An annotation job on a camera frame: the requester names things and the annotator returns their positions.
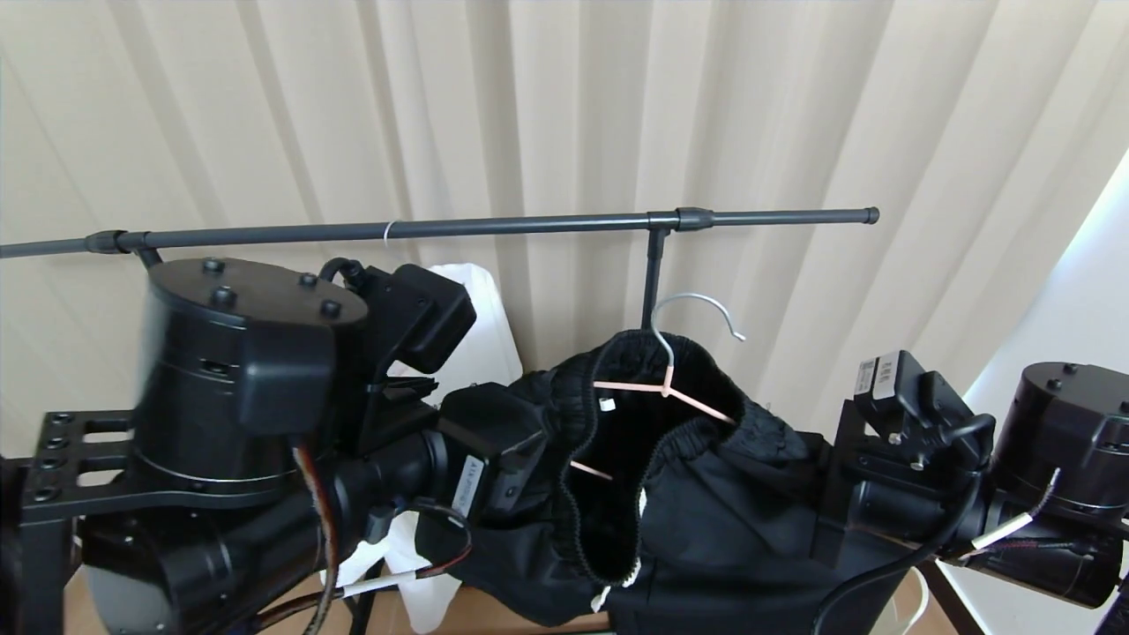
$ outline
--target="white ring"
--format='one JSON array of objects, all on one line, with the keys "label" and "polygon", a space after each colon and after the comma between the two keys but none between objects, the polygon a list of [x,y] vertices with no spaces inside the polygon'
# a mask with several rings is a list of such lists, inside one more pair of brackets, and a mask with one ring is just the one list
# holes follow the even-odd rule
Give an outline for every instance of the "white ring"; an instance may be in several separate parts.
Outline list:
[{"label": "white ring", "polygon": [[392,249],[388,246],[388,229],[392,229],[392,226],[395,224],[396,221],[393,220],[392,223],[388,223],[387,225],[384,226],[384,249]]}]

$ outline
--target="curtain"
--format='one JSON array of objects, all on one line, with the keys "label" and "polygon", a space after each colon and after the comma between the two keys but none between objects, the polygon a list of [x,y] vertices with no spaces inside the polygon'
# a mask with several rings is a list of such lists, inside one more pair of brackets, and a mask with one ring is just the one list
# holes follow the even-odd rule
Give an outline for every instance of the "curtain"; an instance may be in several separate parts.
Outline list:
[{"label": "curtain", "polygon": [[[898,348],[963,390],[1129,147],[1129,2],[0,3],[0,240],[124,228],[865,207],[674,235],[664,329],[830,433]],[[212,250],[472,261],[527,369],[638,325],[645,233]],[[145,272],[0,264],[0,423],[130,408]]]}]

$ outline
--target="screw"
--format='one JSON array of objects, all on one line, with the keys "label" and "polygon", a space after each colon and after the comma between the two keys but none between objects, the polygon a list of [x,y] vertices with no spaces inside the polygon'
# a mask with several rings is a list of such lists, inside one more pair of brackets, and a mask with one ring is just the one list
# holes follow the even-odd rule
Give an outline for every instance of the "screw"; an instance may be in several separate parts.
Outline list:
[{"label": "screw", "polygon": [[36,503],[45,503],[47,501],[51,501],[55,496],[59,496],[58,487],[41,487],[35,490]]},{"label": "screw", "polygon": [[218,258],[204,259],[204,271],[208,273],[222,273],[225,268],[227,268],[227,263]]},{"label": "screw", "polygon": [[236,293],[231,290],[231,287],[224,285],[222,287],[216,287],[212,289],[212,304],[218,304],[220,306],[231,306],[235,304]]},{"label": "screw", "polygon": [[333,319],[341,315],[341,303],[327,299],[322,303],[322,315]]}]

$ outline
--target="clothing rack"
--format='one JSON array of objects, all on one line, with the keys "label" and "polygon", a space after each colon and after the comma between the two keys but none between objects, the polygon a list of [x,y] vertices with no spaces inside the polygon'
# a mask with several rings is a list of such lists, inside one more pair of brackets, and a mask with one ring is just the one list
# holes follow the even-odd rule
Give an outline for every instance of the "clothing rack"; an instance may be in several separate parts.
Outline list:
[{"label": "clothing rack", "polygon": [[229,227],[175,232],[108,229],[96,232],[82,238],[0,245],[0,259],[82,252],[134,253],[149,268],[161,262],[157,250],[166,247],[646,229],[648,233],[647,278],[644,282],[641,328],[649,329],[650,313],[658,297],[658,276],[663,261],[663,247],[671,232],[698,232],[714,227],[754,225],[820,225],[830,223],[874,225],[877,221],[878,208],[875,207],[781,211],[714,211],[698,207],[680,207],[672,211],[640,214],[392,220],[386,223]]}]

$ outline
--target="robotic arm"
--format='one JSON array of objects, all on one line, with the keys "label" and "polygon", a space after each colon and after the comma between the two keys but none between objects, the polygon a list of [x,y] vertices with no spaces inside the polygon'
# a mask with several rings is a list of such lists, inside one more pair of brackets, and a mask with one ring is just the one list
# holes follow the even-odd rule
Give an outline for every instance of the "robotic arm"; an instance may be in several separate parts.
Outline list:
[{"label": "robotic arm", "polygon": [[[49,412],[35,455],[5,461],[5,595],[19,609],[6,632],[62,632],[76,536],[113,633],[265,628],[323,599],[263,607],[409,508],[466,536],[412,573],[437,575],[465,556],[482,513],[513,505],[549,442],[540,407],[502,386],[436,410],[420,401],[432,381],[387,377],[396,359],[437,371],[475,319],[462,286],[423,269],[334,259],[314,276],[190,259],[149,279],[138,406]],[[786,468],[820,512],[812,558],[834,566],[844,532],[864,529],[919,545],[916,562],[937,555],[1083,606],[1118,585],[1129,376],[1029,367],[995,453],[995,419],[905,351],[864,363],[855,392],[834,444]],[[130,438],[85,440],[105,432]],[[121,472],[84,486],[104,470]]]}]

